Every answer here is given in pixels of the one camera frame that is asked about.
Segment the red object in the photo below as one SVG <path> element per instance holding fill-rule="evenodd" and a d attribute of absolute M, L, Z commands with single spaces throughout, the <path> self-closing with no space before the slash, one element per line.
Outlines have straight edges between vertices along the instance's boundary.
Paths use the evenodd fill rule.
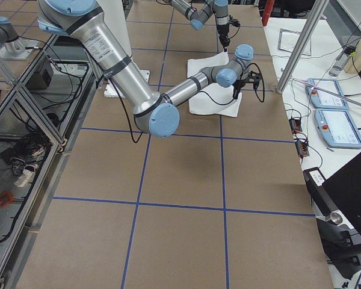
<path fill-rule="evenodd" d="M 273 12 L 274 1 L 275 0 L 267 0 L 267 2 L 266 2 L 265 11 L 262 14 L 262 24 L 263 24 L 263 26 L 267 25 L 267 22 L 269 21 L 271 12 Z"/>
<path fill-rule="evenodd" d="M 5 207 L 6 205 L 13 202 L 13 195 L 11 191 L 3 191 L 0 194 L 0 208 Z"/>

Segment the robotic arm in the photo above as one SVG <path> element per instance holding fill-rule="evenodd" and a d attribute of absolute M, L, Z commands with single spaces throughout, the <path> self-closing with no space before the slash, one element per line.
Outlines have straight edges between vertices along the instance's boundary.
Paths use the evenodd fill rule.
<path fill-rule="evenodd" d="M 6 17 L 0 17 L 0 48 L 3 45 L 7 52 L 13 56 L 17 56 L 25 51 L 19 35 L 17 35 L 11 22 Z"/>
<path fill-rule="evenodd" d="M 214 14 L 219 40 L 224 51 L 227 51 L 227 47 L 230 45 L 230 38 L 228 36 L 230 25 L 240 26 L 238 20 L 229 16 L 229 3 L 227 0 L 206 0 L 205 5 L 200 11 L 190 6 L 185 0 L 164 0 L 164 2 L 173 6 L 190 20 L 190 24 L 195 30 L 201 29 Z"/>
<path fill-rule="evenodd" d="M 104 12 L 95 0 L 39 0 L 39 7 L 40 27 L 78 39 L 103 69 L 104 77 L 110 79 L 131 103 L 135 124 L 142 131 L 158 137 L 168 137 L 177 129 L 177 105 L 210 83 L 229 87 L 242 83 L 249 74 L 253 48 L 240 45 L 235 58 L 227 65 L 206 67 L 167 93 L 160 94 L 150 89 L 137 65 L 105 25 Z"/>

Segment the label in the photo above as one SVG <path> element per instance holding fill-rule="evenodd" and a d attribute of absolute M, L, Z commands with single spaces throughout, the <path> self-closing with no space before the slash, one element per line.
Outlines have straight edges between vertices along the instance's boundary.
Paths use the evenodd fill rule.
<path fill-rule="evenodd" d="M 88 49 L 92 57 L 96 60 L 96 62 L 103 61 L 107 56 L 110 56 L 110 54 L 112 53 L 111 47 L 100 33 L 95 33 L 83 44 Z"/>
<path fill-rule="evenodd" d="M 313 180 L 315 181 L 317 186 L 320 186 L 324 183 L 324 178 L 321 176 L 321 174 L 319 173 L 319 171 L 317 170 L 313 170 L 311 172 L 309 172 L 310 175 L 312 176 Z"/>

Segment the computer monitor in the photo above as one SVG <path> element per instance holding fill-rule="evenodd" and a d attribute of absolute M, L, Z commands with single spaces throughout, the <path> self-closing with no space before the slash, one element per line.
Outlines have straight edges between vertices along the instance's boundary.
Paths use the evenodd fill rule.
<path fill-rule="evenodd" d="M 361 153 L 327 179 L 322 186 L 361 235 Z"/>

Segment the clear plastic bottle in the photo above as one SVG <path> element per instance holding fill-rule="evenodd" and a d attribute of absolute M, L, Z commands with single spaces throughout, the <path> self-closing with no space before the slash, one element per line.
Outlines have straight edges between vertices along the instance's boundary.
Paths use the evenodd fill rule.
<path fill-rule="evenodd" d="M 351 57 L 351 54 L 356 50 L 354 46 L 346 46 L 342 52 L 337 56 L 335 63 L 333 64 L 332 69 L 330 69 L 330 76 L 337 77 L 341 70 L 344 68 L 345 64 Z"/>

